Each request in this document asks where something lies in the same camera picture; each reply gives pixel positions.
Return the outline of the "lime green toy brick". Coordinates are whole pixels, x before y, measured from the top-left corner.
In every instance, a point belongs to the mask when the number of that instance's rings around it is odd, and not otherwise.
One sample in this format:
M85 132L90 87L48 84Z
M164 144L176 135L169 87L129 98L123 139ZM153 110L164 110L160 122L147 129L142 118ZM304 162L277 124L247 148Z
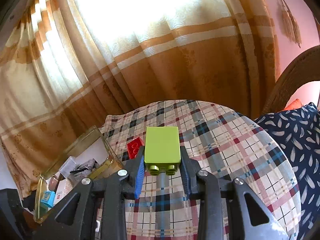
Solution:
M181 163L178 127L146 128L144 163L152 176L172 176L177 172Z

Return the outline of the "cyan toy brick with star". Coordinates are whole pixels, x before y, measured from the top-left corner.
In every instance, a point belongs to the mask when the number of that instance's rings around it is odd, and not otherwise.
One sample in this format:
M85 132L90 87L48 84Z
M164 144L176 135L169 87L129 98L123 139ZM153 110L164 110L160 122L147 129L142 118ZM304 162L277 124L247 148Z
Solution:
M45 191L40 199L40 203L48 208L54 206L55 192Z

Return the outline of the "white red printed box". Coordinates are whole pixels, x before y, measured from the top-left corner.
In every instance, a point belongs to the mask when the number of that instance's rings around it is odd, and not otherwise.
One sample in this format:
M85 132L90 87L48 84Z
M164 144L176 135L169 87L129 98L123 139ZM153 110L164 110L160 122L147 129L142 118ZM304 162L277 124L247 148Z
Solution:
M57 186L53 205L56 205L62 198L64 198L73 189L72 182L69 179L61 180Z

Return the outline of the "clear plastic box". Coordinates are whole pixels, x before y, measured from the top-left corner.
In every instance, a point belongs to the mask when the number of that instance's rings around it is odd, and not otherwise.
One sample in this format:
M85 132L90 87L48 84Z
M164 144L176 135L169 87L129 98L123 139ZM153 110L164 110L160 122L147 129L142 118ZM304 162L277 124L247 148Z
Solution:
M62 164L62 166L59 168L60 174L64 178L68 178L71 172L77 167L77 163L75 159L70 156L68 159Z

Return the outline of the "grey floral pouch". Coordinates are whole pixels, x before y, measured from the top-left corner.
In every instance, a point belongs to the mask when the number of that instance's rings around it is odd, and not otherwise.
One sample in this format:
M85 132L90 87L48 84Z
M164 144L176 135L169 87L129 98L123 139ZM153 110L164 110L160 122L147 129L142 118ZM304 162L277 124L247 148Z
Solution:
M79 165L74 170L72 170L70 174L76 179L86 178L99 166L100 165L95 159L89 159L85 163Z

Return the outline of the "gold metal tray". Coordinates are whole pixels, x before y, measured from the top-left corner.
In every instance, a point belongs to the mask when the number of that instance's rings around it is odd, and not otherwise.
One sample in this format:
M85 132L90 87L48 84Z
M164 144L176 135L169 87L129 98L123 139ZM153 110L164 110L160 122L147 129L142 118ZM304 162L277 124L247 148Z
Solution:
M53 165L48 168L46 172L39 176L35 196L35 214L34 220L41 224L51 208L48 208L40 203L40 199L45 191L48 190L48 183L53 175L59 178L59 181L69 179L72 182L73 188L83 179L76 179L71 174L68 178L64 178L59 168L62 164L72 156L77 167L89 159L95 159L100 165L93 171L88 178L95 180L100 178L107 178L110 175L118 172L124 165L121 163L114 150L104 138L103 134L96 126L89 128L84 134L78 137L75 142L68 146L53 162Z

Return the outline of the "plaid tablecloth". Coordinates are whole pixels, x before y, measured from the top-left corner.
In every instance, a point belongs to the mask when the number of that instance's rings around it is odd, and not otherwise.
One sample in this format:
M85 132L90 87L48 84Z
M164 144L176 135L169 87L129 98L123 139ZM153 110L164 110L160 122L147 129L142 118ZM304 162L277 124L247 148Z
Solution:
M216 177L242 178L289 236L297 238L301 204L296 176L280 146L258 124L211 102L170 100L108 115L100 130L125 162L127 144L145 138L151 126L176 126L189 157ZM179 173L146 174L139 199L126 202L127 237L196 239L199 210L199 201L184 196Z

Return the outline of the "red toy brick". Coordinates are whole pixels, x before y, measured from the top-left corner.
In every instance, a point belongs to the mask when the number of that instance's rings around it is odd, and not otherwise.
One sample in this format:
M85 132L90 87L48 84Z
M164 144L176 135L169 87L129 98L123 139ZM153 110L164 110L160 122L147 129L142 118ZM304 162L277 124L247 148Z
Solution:
M140 146L144 146L144 142L140 137L136 137L127 144L127 152L129 155L129 159L135 159L139 152Z

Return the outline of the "navy leaf pattern cushion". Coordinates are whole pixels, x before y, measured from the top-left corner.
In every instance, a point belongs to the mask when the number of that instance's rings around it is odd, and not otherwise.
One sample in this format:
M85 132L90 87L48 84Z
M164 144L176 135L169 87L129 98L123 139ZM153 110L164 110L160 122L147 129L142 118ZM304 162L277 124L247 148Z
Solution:
M303 239L319 217L319 110L311 102L254 121L283 149L296 175L302 208L298 239Z

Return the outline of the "beige orange curtain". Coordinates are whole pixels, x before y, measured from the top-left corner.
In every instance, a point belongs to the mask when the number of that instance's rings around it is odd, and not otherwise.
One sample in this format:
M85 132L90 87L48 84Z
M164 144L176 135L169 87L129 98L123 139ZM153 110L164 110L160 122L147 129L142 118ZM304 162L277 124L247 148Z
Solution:
M1 142L22 197L91 126L162 100L257 117L280 74L264 0L31 0L1 51Z

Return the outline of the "curtain tassel tieback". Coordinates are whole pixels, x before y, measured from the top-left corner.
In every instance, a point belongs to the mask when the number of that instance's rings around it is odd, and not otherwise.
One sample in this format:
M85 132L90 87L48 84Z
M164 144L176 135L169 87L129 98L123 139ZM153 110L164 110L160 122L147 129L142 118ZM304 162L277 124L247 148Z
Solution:
M300 48L302 44L302 38L298 23L294 18L286 1L280 0L280 4L285 35L291 42L294 42Z

